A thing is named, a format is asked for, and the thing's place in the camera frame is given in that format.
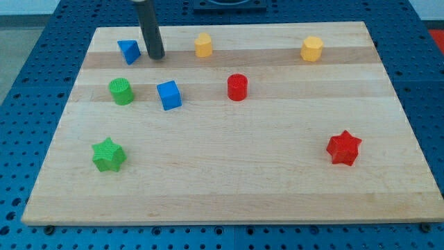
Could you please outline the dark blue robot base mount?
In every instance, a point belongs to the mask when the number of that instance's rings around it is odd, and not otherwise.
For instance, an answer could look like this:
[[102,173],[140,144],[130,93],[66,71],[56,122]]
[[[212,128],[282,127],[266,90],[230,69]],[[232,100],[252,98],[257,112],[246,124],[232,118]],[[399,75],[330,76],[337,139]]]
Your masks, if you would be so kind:
[[192,0],[194,12],[266,10],[267,0]]

